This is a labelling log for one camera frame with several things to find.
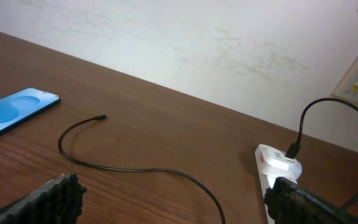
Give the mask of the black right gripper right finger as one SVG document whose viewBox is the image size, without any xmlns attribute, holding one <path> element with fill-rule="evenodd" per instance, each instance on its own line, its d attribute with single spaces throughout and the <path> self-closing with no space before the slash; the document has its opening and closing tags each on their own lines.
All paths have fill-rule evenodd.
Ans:
<svg viewBox="0 0 358 224">
<path fill-rule="evenodd" d="M 358 224 L 358 217 L 284 177 L 266 189 L 264 204 L 275 224 Z"/>
</svg>

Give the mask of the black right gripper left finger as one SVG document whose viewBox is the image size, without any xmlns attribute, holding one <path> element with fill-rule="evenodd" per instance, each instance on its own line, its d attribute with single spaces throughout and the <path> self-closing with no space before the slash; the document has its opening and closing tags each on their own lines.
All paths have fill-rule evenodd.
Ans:
<svg viewBox="0 0 358 224">
<path fill-rule="evenodd" d="M 0 224 L 75 224 L 86 192 L 75 174 L 63 174 L 0 208 Z"/>
</svg>

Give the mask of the blue Samsung smartphone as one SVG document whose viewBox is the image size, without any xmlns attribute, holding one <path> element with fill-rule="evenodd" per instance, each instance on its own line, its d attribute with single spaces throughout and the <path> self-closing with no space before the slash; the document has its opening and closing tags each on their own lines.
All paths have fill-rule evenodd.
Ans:
<svg viewBox="0 0 358 224">
<path fill-rule="evenodd" d="M 35 88 L 26 88 L 1 98 L 0 136 L 59 102 L 58 95 Z"/>
</svg>

